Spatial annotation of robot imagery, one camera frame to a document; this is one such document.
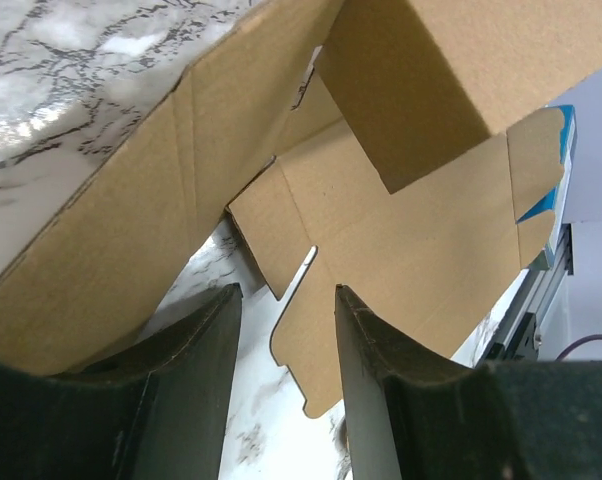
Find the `brown cardboard box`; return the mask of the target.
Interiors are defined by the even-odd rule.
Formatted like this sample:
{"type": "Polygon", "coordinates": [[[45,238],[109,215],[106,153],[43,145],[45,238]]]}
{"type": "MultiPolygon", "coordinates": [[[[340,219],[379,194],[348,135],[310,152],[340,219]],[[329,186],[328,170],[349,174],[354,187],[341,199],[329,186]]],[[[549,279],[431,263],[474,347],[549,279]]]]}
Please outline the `brown cardboard box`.
{"type": "Polygon", "coordinates": [[[0,362],[137,332],[232,215],[316,418],[334,290],[451,357],[554,239],[602,1],[0,1],[0,362]]]}

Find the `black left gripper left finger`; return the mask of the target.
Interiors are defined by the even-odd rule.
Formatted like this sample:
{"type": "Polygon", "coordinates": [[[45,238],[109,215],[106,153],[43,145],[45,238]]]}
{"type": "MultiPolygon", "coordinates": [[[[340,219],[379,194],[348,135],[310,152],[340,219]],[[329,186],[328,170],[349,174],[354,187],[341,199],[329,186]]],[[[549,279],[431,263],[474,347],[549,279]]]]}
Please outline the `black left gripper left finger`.
{"type": "Polygon", "coordinates": [[[242,316],[238,284],[78,373],[0,363],[0,479],[214,479],[242,316]]]}

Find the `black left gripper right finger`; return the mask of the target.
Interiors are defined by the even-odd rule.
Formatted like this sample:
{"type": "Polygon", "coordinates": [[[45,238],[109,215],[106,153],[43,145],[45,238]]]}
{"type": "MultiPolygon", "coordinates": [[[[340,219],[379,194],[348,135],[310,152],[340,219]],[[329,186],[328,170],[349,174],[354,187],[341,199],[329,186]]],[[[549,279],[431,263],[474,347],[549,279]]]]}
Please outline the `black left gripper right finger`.
{"type": "Polygon", "coordinates": [[[468,368],[335,292],[357,479],[602,479],[602,361],[468,368]]]}

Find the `teal small box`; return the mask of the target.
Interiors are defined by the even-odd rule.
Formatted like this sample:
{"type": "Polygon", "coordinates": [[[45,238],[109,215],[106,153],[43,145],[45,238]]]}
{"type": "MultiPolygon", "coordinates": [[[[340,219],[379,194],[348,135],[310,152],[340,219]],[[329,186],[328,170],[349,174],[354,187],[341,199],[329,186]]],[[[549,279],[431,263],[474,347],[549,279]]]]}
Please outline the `teal small box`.
{"type": "Polygon", "coordinates": [[[507,130],[523,268],[547,270],[555,263],[576,138],[576,110],[572,105],[541,108],[507,130]]]}

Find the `aluminium extrusion frame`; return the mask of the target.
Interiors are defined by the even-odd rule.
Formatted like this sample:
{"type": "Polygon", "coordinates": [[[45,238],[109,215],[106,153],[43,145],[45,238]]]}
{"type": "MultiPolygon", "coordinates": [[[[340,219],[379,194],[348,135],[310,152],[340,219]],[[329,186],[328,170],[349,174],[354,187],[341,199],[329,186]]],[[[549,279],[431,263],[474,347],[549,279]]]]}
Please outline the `aluminium extrusion frame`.
{"type": "Polygon", "coordinates": [[[562,227],[557,259],[545,271],[528,270],[506,294],[504,314],[476,361],[554,361],[568,345],[567,278],[573,274],[572,228],[562,227]]]}

